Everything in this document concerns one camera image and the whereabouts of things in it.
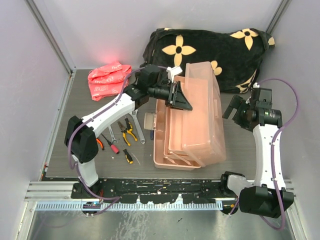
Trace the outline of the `grey tool box latch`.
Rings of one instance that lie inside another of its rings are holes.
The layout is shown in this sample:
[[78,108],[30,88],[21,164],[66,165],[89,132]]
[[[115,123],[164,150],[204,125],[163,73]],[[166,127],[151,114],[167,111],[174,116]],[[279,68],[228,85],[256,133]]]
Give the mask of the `grey tool box latch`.
[[146,112],[144,115],[144,122],[143,122],[144,129],[150,130],[150,131],[155,130],[156,129],[156,119],[157,119],[156,113]]

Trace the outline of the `pink plastic tool box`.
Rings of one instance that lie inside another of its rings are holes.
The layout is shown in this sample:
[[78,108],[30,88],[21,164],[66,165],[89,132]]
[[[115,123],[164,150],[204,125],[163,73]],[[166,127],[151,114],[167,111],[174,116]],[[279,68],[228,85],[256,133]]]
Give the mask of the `pink plastic tool box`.
[[222,104],[210,62],[188,63],[176,76],[192,110],[176,110],[157,100],[153,162],[160,169],[192,171],[226,160]]

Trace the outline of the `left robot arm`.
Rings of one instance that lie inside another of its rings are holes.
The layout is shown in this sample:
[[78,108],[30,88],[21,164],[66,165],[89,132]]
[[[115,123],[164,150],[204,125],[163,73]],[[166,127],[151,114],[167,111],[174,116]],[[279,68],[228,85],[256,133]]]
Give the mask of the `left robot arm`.
[[135,69],[137,79],[129,83],[131,75],[128,74],[120,93],[112,101],[82,118],[73,116],[69,119],[64,139],[69,166],[77,170],[83,184],[82,192],[88,198],[95,198],[100,193],[100,185],[96,183],[99,180],[95,166],[99,151],[96,139],[107,127],[137,110],[150,98],[163,100],[165,106],[172,109],[192,111],[193,107],[183,93],[181,82],[175,80],[182,71],[179,66],[153,64]]

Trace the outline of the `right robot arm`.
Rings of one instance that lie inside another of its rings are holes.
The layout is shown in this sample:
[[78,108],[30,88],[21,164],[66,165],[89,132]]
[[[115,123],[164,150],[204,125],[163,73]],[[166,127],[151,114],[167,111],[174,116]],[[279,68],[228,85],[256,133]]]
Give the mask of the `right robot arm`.
[[272,90],[254,88],[249,99],[234,95],[222,117],[232,120],[253,134],[256,171],[253,183],[241,173],[226,171],[221,175],[219,191],[225,197],[235,194],[243,213],[277,219],[294,202],[282,175],[280,138],[282,113],[272,108]]

